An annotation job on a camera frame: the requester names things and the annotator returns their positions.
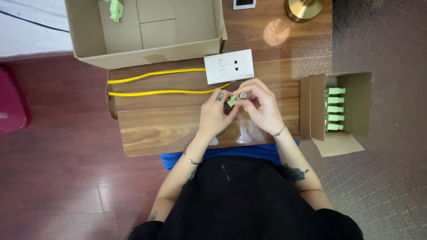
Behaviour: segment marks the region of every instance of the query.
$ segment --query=yellow cable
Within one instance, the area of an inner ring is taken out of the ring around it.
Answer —
[[[225,88],[228,85],[230,85],[230,83],[225,84],[224,86],[221,86],[219,88]],[[187,91],[187,90],[159,90],[159,91],[150,91],[150,92],[140,92],[140,93],[113,93],[113,92],[108,92],[108,94],[110,94],[111,96],[120,96],[120,97],[134,97],[134,96],[145,96],[145,95],[153,95],[153,94],[169,94],[169,93],[181,93],[181,94],[207,94],[207,93],[211,93],[213,92],[215,89],[213,90],[208,90],[208,91]]]
[[[167,73],[196,72],[196,71],[206,71],[206,68],[185,68],[185,69],[158,71],[158,72],[146,73],[144,75],[137,76],[137,77],[131,77],[131,78],[120,79],[120,80],[110,80],[110,81],[107,81],[107,83],[115,84],[115,83],[122,83],[122,82],[130,82],[130,81],[137,80],[137,79],[140,79],[140,78],[143,78],[146,76],[150,76],[150,75],[167,74]]]

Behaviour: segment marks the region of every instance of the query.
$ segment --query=gold lamp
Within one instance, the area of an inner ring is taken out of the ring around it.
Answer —
[[[325,0],[286,0],[285,9],[288,16],[295,22],[310,21],[322,9]]]

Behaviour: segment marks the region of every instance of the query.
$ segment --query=black cable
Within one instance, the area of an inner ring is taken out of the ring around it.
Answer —
[[[32,24],[35,24],[35,25],[39,25],[39,26],[42,26],[42,27],[45,27],[45,28],[48,28],[48,29],[52,29],[52,30],[57,30],[57,31],[61,31],[61,32],[67,32],[67,33],[70,33],[70,32],[69,32],[69,31],[67,31],[67,30],[63,30],[63,29],[59,29],[59,28],[54,28],[54,27],[51,27],[51,26],[43,25],[43,24],[41,24],[41,23],[36,23],[36,22],[30,21],[30,20],[27,20],[27,19],[23,19],[23,18],[17,17],[17,16],[15,16],[15,15],[12,15],[12,14],[7,13],[7,12],[3,12],[3,11],[1,11],[1,10],[0,10],[0,13],[2,13],[2,14],[4,14],[4,15],[7,15],[7,16],[10,16],[10,17],[12,17],[12,18],[17,18],[17,19],[20,19],[20,20],[24,20],[24,21],[26,21],[26,22],[29,22],[29,23],[32,23]]]

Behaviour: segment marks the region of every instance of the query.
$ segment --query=white wall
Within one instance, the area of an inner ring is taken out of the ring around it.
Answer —
[[[69,31],[63,0],[0,0],[0,10]],[[70,34],[0,13],[0,57],[71,50]]]

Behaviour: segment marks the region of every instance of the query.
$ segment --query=light green plug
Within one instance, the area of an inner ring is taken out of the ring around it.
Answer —
[[[230,107],[233,107],[234,105],[236,105],[236,102],[237,102],[236,97],[237,95],[233,95],[230,97],[230,100],[227,102]]]
[[[327,97],[326,102],[327,103],[343,103],[344,98],[343,97]]]
[[[327,123],[326,124],[326,129],[327,130],[343,130],[344,129],[344,125],[342,125],[342,124],[336,124],[336,123]]]
[[[328,114],[326,116],[328,121],[344,121],[344,115]]]
[[[123,9],[125,6],[119,0],[110,0],[111,6],[110,6],[110,12],[111,12],[111,19],[113,19],[116,22],[120,22],[120,18],[123,16]]]
[[[328,88],[326,94],[344,94],[345,88]]]
[[[344,107],[327,106],[326,112],[344,112]]]

